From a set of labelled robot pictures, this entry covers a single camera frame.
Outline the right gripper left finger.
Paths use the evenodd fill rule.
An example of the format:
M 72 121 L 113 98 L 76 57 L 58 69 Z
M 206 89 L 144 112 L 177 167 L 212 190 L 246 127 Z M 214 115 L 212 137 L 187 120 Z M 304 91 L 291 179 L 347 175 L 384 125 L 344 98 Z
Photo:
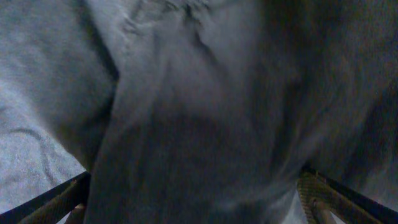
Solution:
M 1 214 L 3 224 L 54 224 L 68 215 L 78 205 L 87 202 L 91 175 L 88 172 L 40 194 Z

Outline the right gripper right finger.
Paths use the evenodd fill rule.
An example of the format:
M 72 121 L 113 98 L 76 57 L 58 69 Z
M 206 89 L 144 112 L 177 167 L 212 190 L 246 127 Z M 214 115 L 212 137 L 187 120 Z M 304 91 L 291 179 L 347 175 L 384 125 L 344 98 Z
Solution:
M 343 223 L 397 224 L 397 212 L 339 182 L 304 168 L 297 181 L 297 192 L 309 224 Z

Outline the dark blue shorts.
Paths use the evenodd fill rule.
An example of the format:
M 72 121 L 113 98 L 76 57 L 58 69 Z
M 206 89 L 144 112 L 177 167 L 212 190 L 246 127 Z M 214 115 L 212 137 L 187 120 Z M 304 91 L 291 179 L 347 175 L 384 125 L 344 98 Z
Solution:
M 1 98 L 85 223 L 279 223 L 311 166 L 397 204 L 396 1 L 2 1 Z

